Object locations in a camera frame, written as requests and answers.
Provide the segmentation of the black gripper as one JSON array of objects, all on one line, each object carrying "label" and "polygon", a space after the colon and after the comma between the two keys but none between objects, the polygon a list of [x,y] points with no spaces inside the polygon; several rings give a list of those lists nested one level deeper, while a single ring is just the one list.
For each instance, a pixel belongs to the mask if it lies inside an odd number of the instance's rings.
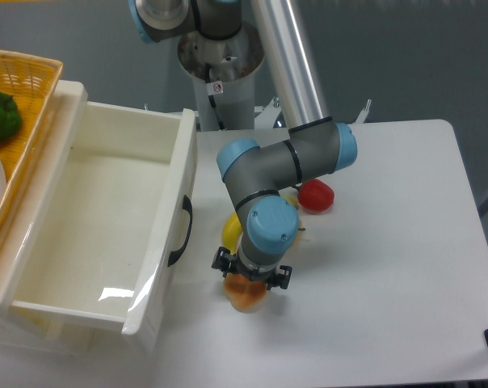
[{"label": "black gripper", "polygon": [[228,274],[241,274],[249,280],[260,280],[266,284],[267,290],[276,287],[287,289],[292,275],[292,267],[288,265],[280,265],[265,272],[260,272],[258,268],[249,269],[239,254],[232,255],[224,247],[218,248],[213,257],[211,268],[220,271],[223,277]]}]

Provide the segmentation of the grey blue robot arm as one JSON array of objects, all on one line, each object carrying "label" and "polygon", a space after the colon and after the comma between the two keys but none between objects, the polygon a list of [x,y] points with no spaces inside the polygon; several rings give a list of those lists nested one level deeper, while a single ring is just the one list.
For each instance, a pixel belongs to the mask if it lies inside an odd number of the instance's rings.
[{"label": "grey blue robot arm", "polygon": [[180,39],[178,58],[197,89],[202,129],[252,125],[254,96],[246,86],[268,62],[288,138],[269,146],[232,141],[217,155],[221,179],[242,226],[235,252],[221,247],[212,267],[268,288],[288,287],[292,269],[281,259],[299,227],[284,188],[349,167],[357,157],[350,128],[333,121],[318,88],[298,1],[254,1],[255,24],[239,1],[131,1],[140,37]]}]

